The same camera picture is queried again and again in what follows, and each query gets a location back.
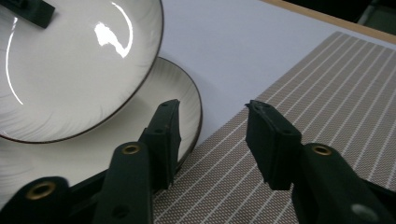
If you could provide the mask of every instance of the table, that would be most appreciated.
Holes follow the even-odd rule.
[[[327,52],[326,55],[333,57],[333,63],[328,64],[329,69],[323,71],[324,73],[334,69],[332,65],[336,63],[341,65],[335,67],[340,66],[343,69],[351,64],[360,66],[361,63],[359,60],[356,61],[356,57],[367,60],[373,56],[372,62],[391,64],[389,62],[394,60],[396,45],[368,36],[376,36],[375,31],[356,28],[351,24],[344,28],[273,5],[279,1],[266,2],[272,4],[255,0],[163,1],[165,31],[160,55],[179,64],[196,82],[202,96],[204,122],[198,147],[178,174],[176,184],[155,197],[154,215],[158,223],[296,222],[290,195],[287,192],[271,191],[262,183],[261,175],[254,165],[255,161],[244,143],[243,134],[247,115],[244,104],[256,98],[270,101],[277,105],[282,113],[288,114],[287,118],[300,125],[303,129],[301,131],[306,133],[305,141],[328,141],[332,146],[336,145],[336,148],[347,148],[343,150],[343,155],[360,175],[381,182],[382,180],[378,178],[384,176],[375,176],[373,172],[375,169],[371,169],[371,166],[376,167],[385,163],[382,166],[387,168],[382,169],[391,174],[390,177],[385,177],[387,179],[385,182],[388,182],[383,185],[388,187],[394,185],[391,184],[394,181],[390,179],[394,176],[393,170],[396,167],[394,152],[389,150],[391,155],[387,156],[388,161],[381,163],[379,159],[375,159],[380,157],[370,154],[370,147],[367,146],[373,143],[371,140],[369,143],[355,141],[355,137],[361,133],[368,134],[369,137],[375,136],[372,130],[380,127],[380,122],[373,127],[364,127],[364,121],[371,119],[370,115],[372,115],[366,112],[376,107],[368,104],[368,107],[361,111],[363,121],[358,121],[355,126],[352,125],[355,128],[350,126],[346,128],[348,133],[346,137],[352,136],[352,138],[332,142],[332,139],[327,138],[328,135],[317,135],[316,129],[312,129],[318,126],[315,123],[311,124],[310,121],[316,119],[319,110],[323,112],[320,107],[314,107],[312,110],[305,110],[305,107],[302,107],[302,105],[310,105],[309,99],[312,102],[320,102],[317,96],[321,96],[322,90],[329,90],[326,81],[321,84],[317,82],[317,80],[323,81],[320,74],[316,73],[315,78],[308,79],[314,86],[318,84],[317,87],[321,87],[320,85],[325,87],[317,88],[317,91],[314,91],[316,94],[304,94],[304,90],[311,91],[310,86],[306,86],[305,82],[302,85],[306,89],[300,90],[293,99],[288,93],[288,90],[292,89],[282,89],[282,85],[285,83],[292,85],[293,83],[290,84],[288,80],[299,76],[295,74],[305,70],[305,63],[320,63],[315,61],[315,54],[310,52],[325,40],[333,42],[336,38],[342,38],[341,43],[345,45],[335,46]],[[358,49],[361,47],[361,51],[352,53],[351,59],[355,60],[353,63],[345,57],[345,53],[355,48],[355,44],[359,45]],[[340,53],[338,50],[341,50],[339,58],[334,56]],[[385,73],[383,69],[385,65],[380,65],[377,73]],[[332,82],[332,75],[326,76],[325,80]],[[394,85],[394,79],[384,80]],[[295,85],[300,85],[299,78],[293,81],[296,82]],[[376,82],[368,79],[367,83],[375,85]],[[386,85],[378,85],[380,92],[383,92],[381,85]],[[334,91],[338,91],[337,85],[333,88]],[[375,116],[388,121],[389,139],[392,139],[395,125],[392,125],[393,119],[388,119],[388,114],[383,112],[387,109],[382,110],[382,108],[394,105],[393,95],[387,95],[386,99],[375,96],[371,98],[373,101],[370,101],[384,103],[384,107],[375,110]],[[344,102],[342,96],[336,99]],[[294,105],[298,105],[296,107],[300,110],[300,114],[292,113],[290,109]],[[338,110],[335,108],[338,107],[335,106],[328,114],[324,111],[320,114],[321,119],[316,120],[319,124],[328,125],[328,121],[330,122],[332,129],[327,129],[323,131],[324,133],[338,130],[338,123],[332,124],[331,119],[326,119],[338,115]],[[347,119],[351,117],[348,113],[340,114]],[[371,133],[365,133],[365,129],[370,130]]]

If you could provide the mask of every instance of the brass screw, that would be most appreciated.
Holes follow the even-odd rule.
[[[39,200],[49,196],[56,188],[56,184],[51,181],[43,181],[34,185],[26,194],[29,200]]]
[[[135,154],[136,152],[140,151],[140,147],[136,145],[131,145],[127,146],[122,149],[122,153],[126,155],[132,155]]]
[[[315,146],[312,149],[314,150],[314,152],[316,152],[316,153],[318,153],[319,155],[322,155],[322,156],[330,156],[330,155],[332,155],[332,151],[329,150],[326,147]]]

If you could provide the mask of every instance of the black plastic part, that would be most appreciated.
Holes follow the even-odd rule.
[[[2,224],[63,223],[70,210],[67,181],[43,177],[21,188],[0,212]]]
[[[300,224],[316,224],[319,207],[300,164],[295,169],[291,200]]]
[[[152,223],[149,151],[139,142],[114,151],[93,224]]]
[[[396,219],[396,192],[382,188],[367,180],[362,180],[376,198],[388,209],[390,214]]]
[[[178,107],[180,101],[171,100],[160,104],[139,142],[149,149],[152,187],[168,189],[177,171],[177,156],[180,146]]]
[[[42,28],[49,26],[55,10],[42,0],[0,0],[0,5]]]
[[[317,220],[311,223],[396,223],[384,205],[333,148],[321,144],[305,145],[300,164],[307,185],[299,185],[296,181],[296,191],[309,186],[318,204],[318,213],[313,215],[317,216]],[[305,197],[301,192],[298,194],[300,199]],[[304,206],[311,206],[301,201],[294,202],[296,204],[303,211],[309,211]]]
[[[73,206],[67,218],[67,223],[92,223],[106,172],[107,170],[70,187],[70,203]]]
[[[247,121],[247,145],[271,189],[290,189],[301,133],[275,108],[250,101]]]

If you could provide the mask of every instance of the woven placemat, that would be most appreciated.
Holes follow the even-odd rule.
[[[336,148],[360,177],[396,190],[396,54],[335,33],[257,100],[276,107],[303,142]],[[245,142],[248,110],[187,159],[154,198],[156,223],[297,223],[288,191],[263,183]]]

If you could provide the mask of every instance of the striped placemat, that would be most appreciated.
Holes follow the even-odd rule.
[[[360,177],[396,190],[396,55],[335,33],[257,100],[339,150]],[[297,223],[288,191],[262,181],[245,142],[248,110],[196,148],[154,198],[156,223]]]

